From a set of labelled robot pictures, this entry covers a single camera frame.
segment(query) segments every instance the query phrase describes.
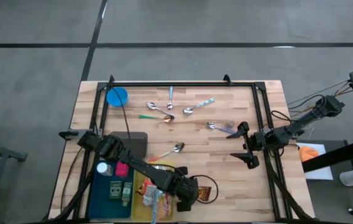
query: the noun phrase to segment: gray floor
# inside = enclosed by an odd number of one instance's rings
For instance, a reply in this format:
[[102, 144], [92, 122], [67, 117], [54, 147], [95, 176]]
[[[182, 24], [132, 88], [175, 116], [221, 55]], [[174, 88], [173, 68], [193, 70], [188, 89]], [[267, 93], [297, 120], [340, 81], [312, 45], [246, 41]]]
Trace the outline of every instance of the gray floor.
[[[89, 42], [100, 4], [0, 1], [0, 42]], [[353, 42], [353, 1], [110, 0], [98, 42]], [[70, 123], [87, 53], [0, 49], [0, 143], [29, 153], [24, 164], [7, 165], [0, 222], [34, 222], [46, 214], [64, 146], [57, 133]], [[353, 48], [96, 49], [88, 80], [110, 74], [116, 80], [219, 80], [227, 73], [235, 80], [281, 80], [293, 101], [347, 80], [351, 71]], [[353, 94], [341, 100], [342, 114], [315, 123], [303, 138], [353, 142]], [[310, 186], [313, 198], [327, 187]], [[318, 218], [335, 220], [346, 201], [314, 200], [314, 207]]]

